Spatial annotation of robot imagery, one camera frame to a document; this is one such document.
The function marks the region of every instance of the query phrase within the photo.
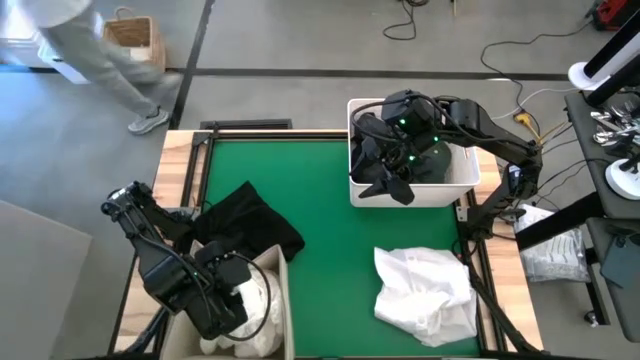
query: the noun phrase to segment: red object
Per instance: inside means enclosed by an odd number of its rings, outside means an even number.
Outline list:
[[[608,0],[593,12],[593,23],[598,30],[618,30],[640,9],[640,0]]]

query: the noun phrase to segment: sneaker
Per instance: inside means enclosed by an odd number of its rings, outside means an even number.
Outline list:
[[[138,117],[138,119],[129,124],[128,129],[134,135],[144,135],[156,127],[169,121],[171,115],[158,108],[158,114],[155,116],[147,116],[146,118]]]

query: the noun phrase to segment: yellow cable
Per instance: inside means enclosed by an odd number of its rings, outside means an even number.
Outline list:
[[[516,114],[513,117],[513,121],[517,122],[518,124],[522,124],[523,126],[525,126],[527,129],[529,129],[529,131],[531,132],[531,134],[533,134],[533,137],[535,138],[536,142],[539,144],[540,143],[540,135],[538,134],[538,132],[531,126],[531,115],[529,115],[529,113],[527,113],[526,111],[522,111],[518,114]]]
[[[533,134],[533,137],[536,139],[536,142],[540,144],[540,135],[538,135],[536,130],[531,126],[531,124],[529,124],[528,122],[523,122],[521,124],[524,125],[527,129],[529,129],[529,131],[531,131],[531,133]]]
[[[544,140],[547,136],[551,135],[552,132],[556,131],[557,129],[559,129],[564,124],[565,124],[564,121],[560,121],[558,123],[558,125],[553,127],[553,129],[547,131],[546,133],[544,133],[544,135],[540,136],[540,142],[542,142],[542,140]]]

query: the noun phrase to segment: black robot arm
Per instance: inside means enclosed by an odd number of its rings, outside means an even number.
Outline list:
[[[151,189],[138,182],[111,193],[101,210],[120,224],[135,247],[144,289],[165,309],[173,314],[185,310],[206,339],[228,334],[247,321],[242,297],[233,293],[235,286],[251,278],[246,263],[227,256],[217,242],[199,250],[195,258],[165,244],[163,238],[191,243],[190,217],[162,209]]]
[[[381,118],[356,115],[367,107],[382,105]],[[390,194],[407,205],[414,199],[409,187],[423,171],[421,157],[444,141],[462,147],[477,146],[506,160],[500,186],[480,206],[472,206],[465,225],[467,238],[488,239],[494,219],[515,199],[537,193],[542,156],[535,142],[526,142],[497,126],[476,102],[453,97],[432,99],[412,90],[397,92],[383,102],[369,104],[351,114],[355,127],[357,160],[351,175],[382,164],[384,177],[360,196]]]

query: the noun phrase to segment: crumpled white fabric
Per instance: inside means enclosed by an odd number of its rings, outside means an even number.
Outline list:
[[[234,355],[239,358],[263,358],[274,353],[284,340],[284,312],[282,291],[278,277],[264,270],[271,288],[271,309],[269,318],[260,332],[250,340],[235,342],[220,336],[213,340],[200,339],[200,349],[204,355],[211,355],[219,346],[227,349],[234,346]],[[236,337],[251,335],[262,322],[267,306],[267,288],[259,272],[251,270],[251,280],[238,286],[242,295],[247,322],[231,332]]]
[[[435,347],[476,336],[476,292],[469,271],[447,250],[374,249],[384,283],[375,316]]]

